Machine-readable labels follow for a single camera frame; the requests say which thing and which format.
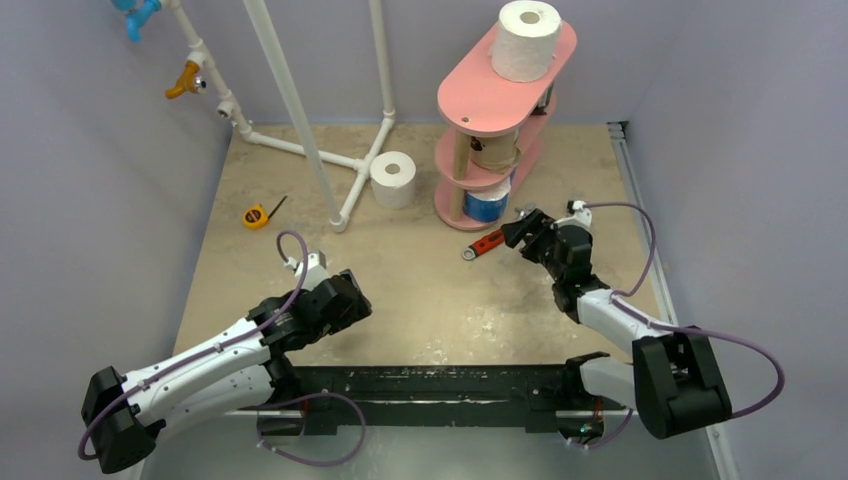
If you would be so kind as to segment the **brown paper roll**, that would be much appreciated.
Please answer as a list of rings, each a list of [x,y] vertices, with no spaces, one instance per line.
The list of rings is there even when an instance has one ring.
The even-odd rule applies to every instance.
[[[517,131],[495,137],[472,136],[470,138],[470,161],[490,172],[507,172],[518,160],[517,137]]]

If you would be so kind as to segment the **green paper roll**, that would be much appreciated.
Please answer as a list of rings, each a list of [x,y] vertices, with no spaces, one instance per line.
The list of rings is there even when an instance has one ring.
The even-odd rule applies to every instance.
[[[545,93],[540,97],[537,105],[534,109],[534,115],[546,115],[547,109],[550,104],[551,98],[553,96],[553,87],[549,87]]]

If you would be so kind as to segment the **white paper towel roll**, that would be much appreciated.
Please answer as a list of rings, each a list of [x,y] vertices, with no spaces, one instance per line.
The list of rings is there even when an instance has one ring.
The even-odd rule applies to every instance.
[[[558,10],[543,1],[511,1],[499,11],[491,66],[500,77],[529,83],[543,77],[555,56],[562,25]]]

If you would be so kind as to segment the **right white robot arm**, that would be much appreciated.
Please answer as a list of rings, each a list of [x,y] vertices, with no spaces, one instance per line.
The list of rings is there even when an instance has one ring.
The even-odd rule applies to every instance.
[[[630,356],[619,362],[601,354],[575,361],[561,392],[576,407],[598,396],[636,411],[657,439],[698,430],[731,418],[733,407],[705,331],[676,327],[621,301],[593,271],[592,212],[574,202],[555,219],[524,210],[502,225],[505,244],[542,266],[552,280],[554,303]]]

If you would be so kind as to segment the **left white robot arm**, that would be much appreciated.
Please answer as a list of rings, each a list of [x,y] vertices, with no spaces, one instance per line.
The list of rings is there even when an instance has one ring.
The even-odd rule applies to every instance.
[[[306,392],[287,355],[373,312],[349,270],[298,274],[294,290],[268,297],[213,338],[128,373],[106,367],[89,380],[77,446],[104,474],[148,457],[158,441],[243,408],[298,410],[326,397]]]

